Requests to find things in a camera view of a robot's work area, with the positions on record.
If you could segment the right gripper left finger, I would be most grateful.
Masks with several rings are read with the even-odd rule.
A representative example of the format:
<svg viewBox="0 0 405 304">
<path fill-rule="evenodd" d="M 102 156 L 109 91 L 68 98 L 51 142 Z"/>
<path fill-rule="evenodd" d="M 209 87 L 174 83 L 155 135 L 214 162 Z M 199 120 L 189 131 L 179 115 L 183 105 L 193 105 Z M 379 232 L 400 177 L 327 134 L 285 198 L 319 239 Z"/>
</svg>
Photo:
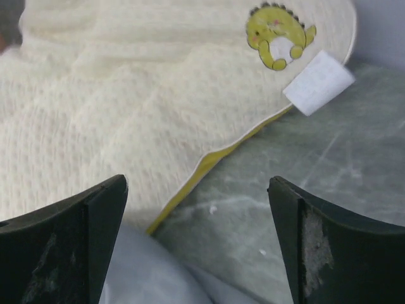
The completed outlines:
<svg viewBox="0 0 405 304">
<path fill-rule="evenodd" d="M 1 222 L 1 303 L 98 303 L 127 202 L 124 175 Z"/>
</svg>

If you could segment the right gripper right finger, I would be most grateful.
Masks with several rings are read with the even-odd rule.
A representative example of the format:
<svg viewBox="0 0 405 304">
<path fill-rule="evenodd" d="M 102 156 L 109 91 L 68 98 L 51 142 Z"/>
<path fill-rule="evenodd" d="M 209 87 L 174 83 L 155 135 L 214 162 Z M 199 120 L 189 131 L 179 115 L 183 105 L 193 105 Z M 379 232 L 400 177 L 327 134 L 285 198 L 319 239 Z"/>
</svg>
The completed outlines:
<svg viewBox="0 0 405 304">
<path fill-rule="evenodd" d="M 276 176 L 268 197 L 294 303 L 404 303 L 404 227 Z"/>
</svg>

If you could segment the grey pillowcase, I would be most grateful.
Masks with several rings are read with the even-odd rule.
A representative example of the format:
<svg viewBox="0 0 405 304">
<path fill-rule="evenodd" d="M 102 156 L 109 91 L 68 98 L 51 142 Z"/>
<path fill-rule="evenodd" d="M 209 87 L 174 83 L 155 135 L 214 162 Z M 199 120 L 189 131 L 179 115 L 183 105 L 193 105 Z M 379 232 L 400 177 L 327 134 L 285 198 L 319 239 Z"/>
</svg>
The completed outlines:
<svg viewBox="0 0 405 304">
<path fill-rule="evenodd" d="M 209 248 L 199 261 L 168 251 L 146 232 L 120 226 L 100 303 L 267 303 L 267 299 L 219 276 L 229 263 Z"/>
</svg>

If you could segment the cream yellow pillow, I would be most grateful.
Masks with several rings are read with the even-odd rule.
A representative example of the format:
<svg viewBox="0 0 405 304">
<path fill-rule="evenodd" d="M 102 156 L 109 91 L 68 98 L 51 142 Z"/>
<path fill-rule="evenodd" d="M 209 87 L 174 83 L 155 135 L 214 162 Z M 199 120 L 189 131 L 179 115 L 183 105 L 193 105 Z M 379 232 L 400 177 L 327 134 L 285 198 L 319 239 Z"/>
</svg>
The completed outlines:
<svg viewBox="0 0 405 304">
<path fill-rule="evenodd" d="M 352 1 L 27 1 L 1 55 L 1 218 L 123 174 L 152 231 L 290 109 L 320 51 L 345 63 Z"/>
</svg>

